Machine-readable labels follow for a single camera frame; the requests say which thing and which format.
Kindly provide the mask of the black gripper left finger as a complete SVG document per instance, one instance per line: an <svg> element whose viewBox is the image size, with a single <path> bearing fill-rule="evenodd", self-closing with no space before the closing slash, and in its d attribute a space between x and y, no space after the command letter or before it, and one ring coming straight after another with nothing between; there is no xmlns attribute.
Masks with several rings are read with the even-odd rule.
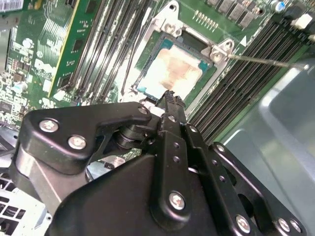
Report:
<svg viewBox="0 0 315 236"><path fill-rule="evenodd" d="M77 189L136 157L155 156L150 213L162 228L182 228L192 211L187 145L175 96L166 91L151 113L138 102L29 112L10 173L54 216Z"/></svg>

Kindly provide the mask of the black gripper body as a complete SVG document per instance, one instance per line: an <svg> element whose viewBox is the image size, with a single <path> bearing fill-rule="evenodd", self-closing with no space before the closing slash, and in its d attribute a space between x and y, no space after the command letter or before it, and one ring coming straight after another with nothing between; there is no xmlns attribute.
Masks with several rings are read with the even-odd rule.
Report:
<svg viewBox="0 0 315 236"><path fill-rule="evenodd" d="M192 213L178 231L166 231L150 213L155 156L136 157L66 197L47 236L222 236L226 232L210 211L199 176L189 173Z"/></svg>

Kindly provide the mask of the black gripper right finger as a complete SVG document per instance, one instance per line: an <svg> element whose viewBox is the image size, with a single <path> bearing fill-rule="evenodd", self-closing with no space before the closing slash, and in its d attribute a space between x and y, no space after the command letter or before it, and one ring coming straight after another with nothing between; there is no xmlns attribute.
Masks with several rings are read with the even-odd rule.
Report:
<svg viewBox="0 0 315 236"><path fill-rule="evenodd" d="M175 102L188 166L195 169L212 218L212 236L305 236L307 230L223 144L206 145L200 132L187 123L185 104Z"/></svg>

